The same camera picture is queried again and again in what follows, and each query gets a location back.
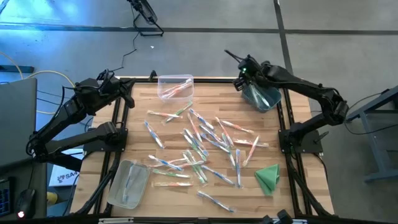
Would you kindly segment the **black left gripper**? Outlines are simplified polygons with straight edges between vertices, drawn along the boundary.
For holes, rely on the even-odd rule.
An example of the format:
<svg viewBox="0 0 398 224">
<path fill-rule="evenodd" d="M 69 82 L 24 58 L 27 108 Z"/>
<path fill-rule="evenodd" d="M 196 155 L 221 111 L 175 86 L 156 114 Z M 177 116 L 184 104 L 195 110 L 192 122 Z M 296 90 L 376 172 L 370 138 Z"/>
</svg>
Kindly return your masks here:
<svg viewBox="0 0 398 224">
<path fill-rule="evenodd" d="M 98 87 L 98 93 L 100 96 L 109 96 L 109 95 L 120 95 L 124 99 L 127 107 L 132 109 L 135 107 L 134 99 L 131 96 L 132 87 L 134 86 L 134 82 L 124 83 L 114 76 L 113 71 L 104 70 L 101 72 L 98 77 L 98 81 L 101 81 L 101 84 Z"/>
</svg>

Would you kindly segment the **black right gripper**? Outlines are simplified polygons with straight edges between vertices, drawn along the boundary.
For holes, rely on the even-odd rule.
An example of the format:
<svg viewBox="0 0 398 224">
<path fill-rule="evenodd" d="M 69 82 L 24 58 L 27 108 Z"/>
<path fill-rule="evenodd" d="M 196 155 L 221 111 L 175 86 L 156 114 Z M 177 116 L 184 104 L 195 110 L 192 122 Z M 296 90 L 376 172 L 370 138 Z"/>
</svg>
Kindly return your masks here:
<svg viewBox="0 0 398 224">
<path fill-rule="evenodd" d="M 250 83 L 262 83 L 264 81 L 263 65 L 263 63 L 259 63 L 249 54 L 242 58 L 238 65 L 239 75 L 233 81 L 236 91 L 243 90 L 244 85 L 249 85 Z"/>
</svg>

